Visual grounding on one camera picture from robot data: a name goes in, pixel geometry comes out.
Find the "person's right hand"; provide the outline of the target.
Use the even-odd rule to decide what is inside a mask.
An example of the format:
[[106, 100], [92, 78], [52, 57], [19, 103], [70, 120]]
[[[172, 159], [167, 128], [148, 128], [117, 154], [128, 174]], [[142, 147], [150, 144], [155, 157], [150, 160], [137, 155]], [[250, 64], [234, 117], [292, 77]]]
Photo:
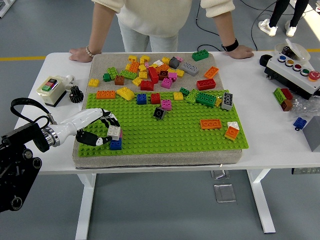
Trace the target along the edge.
[[85, 47], [80, 48], [71, 48], [69, 50], [70, 56], [69, 60], [77, 61], [80, 63], [89, 63], [92, 61], [93, 57], [91, 57], [87, 52]]

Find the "person's left hand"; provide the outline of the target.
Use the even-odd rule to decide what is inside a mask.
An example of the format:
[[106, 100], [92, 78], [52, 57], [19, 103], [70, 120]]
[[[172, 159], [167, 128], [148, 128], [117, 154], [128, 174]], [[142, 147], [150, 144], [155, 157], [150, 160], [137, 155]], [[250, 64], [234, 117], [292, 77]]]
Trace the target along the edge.
[[247, 59], [254, 56], [253, 49], [245, 45], [239, 45], [235, 50], [226, 52], [233, 59]]

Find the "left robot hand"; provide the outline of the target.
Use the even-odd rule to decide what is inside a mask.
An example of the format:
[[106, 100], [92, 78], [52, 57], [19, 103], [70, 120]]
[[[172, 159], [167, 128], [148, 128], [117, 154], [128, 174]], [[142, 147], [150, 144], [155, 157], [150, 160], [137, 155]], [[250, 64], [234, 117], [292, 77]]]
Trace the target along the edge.
[[54, 146], [62, 145], [67, 137], [76, 136], [79, 143], [88, 146], [101, 146], [112, 140], [112, 137], [99, 137], [91, 132], [84, 131], [83, 129], [88, 125], [100, 120], [108, 128], [110, 126], [119, 127], [120, 124], [115, 115], [108, 110], [102, 108], [88, 108], [65, 119], [59, 124], [53, 124], [51, 129], [55, 135], [53, 137]]

